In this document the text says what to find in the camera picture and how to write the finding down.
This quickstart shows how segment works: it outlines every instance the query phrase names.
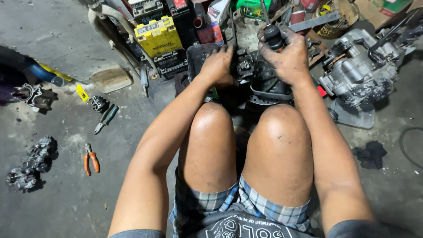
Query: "engine cover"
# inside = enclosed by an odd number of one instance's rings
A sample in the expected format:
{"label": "engine cover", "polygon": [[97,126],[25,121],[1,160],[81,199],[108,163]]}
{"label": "engine cover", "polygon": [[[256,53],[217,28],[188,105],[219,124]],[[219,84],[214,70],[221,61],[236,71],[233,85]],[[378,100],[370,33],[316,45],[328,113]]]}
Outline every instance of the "engine cover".
{"label": "engine cover", "polygon": [[361,29],[354,29],[335,41],[324,62],[329,73],[319,78],[329,95],[336,95],[348,106],[357,107],[385,98],[393,91],[397,67],[392,60],[399,53],[391,43],[385,43],[376,51],[383,55],[386,63],[377,66],[368,57],[369,47],[376,42]]}

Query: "dirty hand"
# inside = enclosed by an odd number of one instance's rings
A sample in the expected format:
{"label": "dirty hand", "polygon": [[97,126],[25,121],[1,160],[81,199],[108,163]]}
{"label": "dirty hand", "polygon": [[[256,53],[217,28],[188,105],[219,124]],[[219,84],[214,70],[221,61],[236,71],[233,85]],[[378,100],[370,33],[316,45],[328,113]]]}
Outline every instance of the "dirty hand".
{"label": "dirty hand", "polygon": [[283,82],[294,88],[304,82],[310,82],[308,52],[304,37],[286,26],[280,28],[280,34],[286,47],[280,53],[276,53],[265,42],[261,42],[258,44],[260,54],[273,66],[276,75]]}
{"label": "dirty hand", "polygon": [[207,54],[206,61],[201,67],[198,78],[206,80],[210,88],[223,88],[233,84],[233,77],[230,72],[233,46],[222,46],[217,52],[213,50]]}

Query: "yellow battery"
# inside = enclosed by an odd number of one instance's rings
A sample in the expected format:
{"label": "yellow battery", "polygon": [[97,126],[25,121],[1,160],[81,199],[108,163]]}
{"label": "yellow battery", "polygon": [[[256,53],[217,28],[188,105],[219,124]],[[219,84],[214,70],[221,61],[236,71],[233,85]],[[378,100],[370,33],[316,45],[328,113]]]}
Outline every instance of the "yellow battery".
{"label": "yellow battery", "polygon": [[152,58],[182,49],[172,17],[164,16],[159,21],[152,20],[147,25],[140,24],[135,28],[135,35]]}

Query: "left hand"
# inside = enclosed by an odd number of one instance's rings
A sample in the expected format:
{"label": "left hand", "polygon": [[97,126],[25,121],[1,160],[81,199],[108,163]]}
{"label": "left hand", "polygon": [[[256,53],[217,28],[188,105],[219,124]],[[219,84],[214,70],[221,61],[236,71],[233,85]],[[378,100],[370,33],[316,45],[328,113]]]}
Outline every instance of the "left hand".
{"label": "left hand", "polygon": [[232,85],[233,77],[230,72],[232,55],[232,45],[229,47],[222,46],[219,52],[213,50],[211,54],[207,54],[198,78],[201,78],[200,80],[206,80],[210,88],[224,88]]}

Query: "orange-handled pliers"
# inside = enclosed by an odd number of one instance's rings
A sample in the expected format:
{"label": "orange-handled pliers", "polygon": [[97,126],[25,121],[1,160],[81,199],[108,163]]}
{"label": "orange-handled pliers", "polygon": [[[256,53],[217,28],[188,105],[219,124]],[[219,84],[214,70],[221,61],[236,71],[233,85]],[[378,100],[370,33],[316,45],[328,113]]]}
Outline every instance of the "orange-handled pliers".
{"label": "orange-handled pliers", "polygon": [[91,145],[90,145],[90,143],[86,143],[84,147],[85,147],[85,150],[87,152],[84,155],[85,173],[88,176],[91,176],[90,161],[88,160],[88,156],[90,156],[91,160],[93,161],[94,171],[96,173],[99,173],[100,172],[100,163],[99,163],[99,160],[97,159],[96,153],[91,151]]}

